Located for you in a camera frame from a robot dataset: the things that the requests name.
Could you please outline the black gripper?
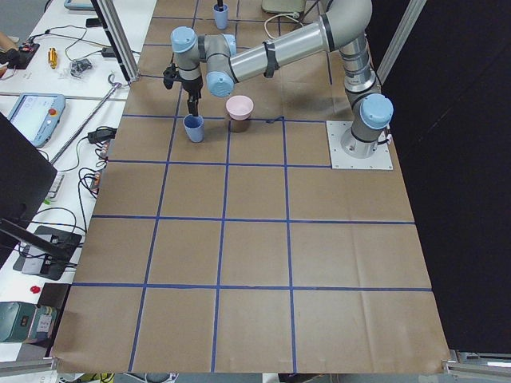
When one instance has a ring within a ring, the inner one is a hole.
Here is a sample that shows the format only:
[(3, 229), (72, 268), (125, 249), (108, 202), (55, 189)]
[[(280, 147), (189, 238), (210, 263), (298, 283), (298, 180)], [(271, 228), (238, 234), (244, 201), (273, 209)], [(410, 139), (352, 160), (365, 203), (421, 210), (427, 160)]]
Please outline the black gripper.
[[(223, 11), (223, 0), (217, 0), (218, 11)], [(204, 86), (202, 76), (198, 76), (195, 79), (182, 80), (183, 89), (188, 93), (187, 107), (188, 113), (192, 116), (199, 116), (198, 104), (201, 98), (201, 90)]]

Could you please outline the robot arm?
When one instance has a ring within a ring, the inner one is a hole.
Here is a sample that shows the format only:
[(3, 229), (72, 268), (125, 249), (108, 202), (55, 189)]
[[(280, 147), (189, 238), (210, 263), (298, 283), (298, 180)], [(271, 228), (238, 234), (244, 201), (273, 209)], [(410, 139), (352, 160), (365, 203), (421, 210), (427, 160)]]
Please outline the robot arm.
[(372, 16), (370, 1), (327, 1), (325, 13), (290, 33), (269, 39), (237, 53), (231, 34), (197, 34), (179, 26), (170, 34), (173, 61), (164, 71), (164, 86), (177, 82), (188, 93), (189, 114), (198, 116), (201, 89), (215, 97), (227, 97), (237, 83), (258, 75), (271, 78), (295, 61), (321, 51), (339, 51), (345, 73), (344, 88), (354, 121), (342, 135), (343, 151), (354, 158), (372, 156), (380, 135), (394, 113), (391, 101), (376, 88), (370, 66), (365, 29)]

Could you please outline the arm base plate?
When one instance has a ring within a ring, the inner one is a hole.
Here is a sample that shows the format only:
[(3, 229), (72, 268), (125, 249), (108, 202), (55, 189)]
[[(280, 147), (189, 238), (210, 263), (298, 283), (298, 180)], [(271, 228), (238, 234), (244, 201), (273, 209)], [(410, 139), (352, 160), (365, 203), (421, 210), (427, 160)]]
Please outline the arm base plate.
[(351, 121), (326, 121), (331, 167), (334, 170), (392, 171), (394, 166), (385, 133), (372, 143), (364, 143), (352, 135), (351, 126)]

